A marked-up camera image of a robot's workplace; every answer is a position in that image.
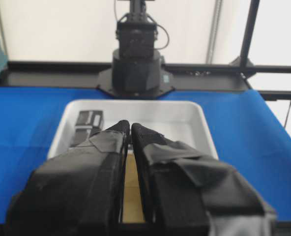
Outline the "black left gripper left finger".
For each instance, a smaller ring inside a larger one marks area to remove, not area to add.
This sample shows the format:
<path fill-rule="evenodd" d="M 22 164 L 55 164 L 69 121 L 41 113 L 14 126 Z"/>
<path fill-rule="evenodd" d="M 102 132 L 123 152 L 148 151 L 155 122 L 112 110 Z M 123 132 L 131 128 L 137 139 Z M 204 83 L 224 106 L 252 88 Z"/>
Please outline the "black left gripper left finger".
<path fill-rule="evenodd" d="M 29 176 L 7 210 L 7 236 L 108 236 L 122 218 L 130 125 L 121 120 Z"/>

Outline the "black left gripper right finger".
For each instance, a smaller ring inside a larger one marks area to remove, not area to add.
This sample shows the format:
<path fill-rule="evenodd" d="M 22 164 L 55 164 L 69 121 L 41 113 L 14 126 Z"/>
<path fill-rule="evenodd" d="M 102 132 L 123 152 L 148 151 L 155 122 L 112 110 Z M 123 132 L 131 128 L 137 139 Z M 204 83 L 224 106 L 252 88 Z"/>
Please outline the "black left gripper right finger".
<path fill-rule="evenodd" d="M 134 123 L 146 221 L 165 236 L 271 236 L 276 212 L 237 169 Z"/>

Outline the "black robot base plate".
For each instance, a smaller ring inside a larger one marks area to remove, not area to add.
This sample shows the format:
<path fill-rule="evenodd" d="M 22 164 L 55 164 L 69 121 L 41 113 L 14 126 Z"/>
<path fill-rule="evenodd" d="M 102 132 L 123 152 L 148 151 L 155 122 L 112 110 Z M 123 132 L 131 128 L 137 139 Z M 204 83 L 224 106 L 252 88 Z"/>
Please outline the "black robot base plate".
<path fill-rule="evenodd" d="M 113 75 L 112 69 L 99 73 L 97 88 L 113 98 L 153 100 L 175 90 L 173 74 L 160 69 L 140 77 Z"/>

